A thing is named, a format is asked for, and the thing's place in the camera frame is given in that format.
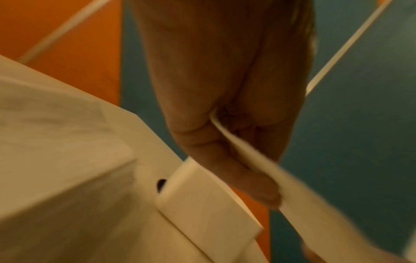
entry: orange tile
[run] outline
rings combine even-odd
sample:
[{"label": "orange tile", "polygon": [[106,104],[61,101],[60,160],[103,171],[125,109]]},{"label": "orange tile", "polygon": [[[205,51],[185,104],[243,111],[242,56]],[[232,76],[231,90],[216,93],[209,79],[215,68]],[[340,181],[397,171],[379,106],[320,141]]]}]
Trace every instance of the orange tile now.
[{"label": "orange tile", "polygon": [[248,195],[243,192],[233,188],[234,192],[243,200],[247,205],[250,211],[254,214],[260,224],[264,227],[264,231],[257,238],[257,243],[259,244],[264,255],[270,262],[270,219],[269,219],[269,210],[261,205],[260,203],[254,201]]},{"label": "orange tile", "polygon": [[0,55],[18,59],[91,0],[0,0]]},{"label": "orange tile", "polygon": [[121,0],[112,0],[28,66],[118,105]]}]

